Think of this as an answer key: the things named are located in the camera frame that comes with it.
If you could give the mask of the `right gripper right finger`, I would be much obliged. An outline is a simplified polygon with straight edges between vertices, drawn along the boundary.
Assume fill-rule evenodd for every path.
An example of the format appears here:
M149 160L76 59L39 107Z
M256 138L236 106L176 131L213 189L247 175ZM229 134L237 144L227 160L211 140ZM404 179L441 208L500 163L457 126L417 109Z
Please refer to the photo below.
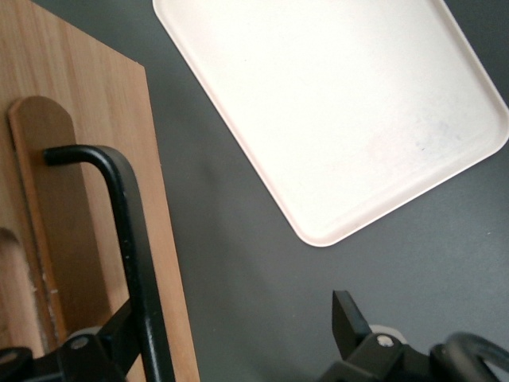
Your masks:
M332 333L341 359L320 381L432 381L429 358L368 325L346 290L332 293Z

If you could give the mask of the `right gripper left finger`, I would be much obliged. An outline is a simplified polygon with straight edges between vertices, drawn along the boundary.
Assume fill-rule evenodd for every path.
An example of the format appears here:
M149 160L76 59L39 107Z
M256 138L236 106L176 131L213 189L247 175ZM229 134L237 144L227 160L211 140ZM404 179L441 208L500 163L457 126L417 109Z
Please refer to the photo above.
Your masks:
M97 333L69 338L57 351L57 364L63 381L125 381L140 354L127 301Z

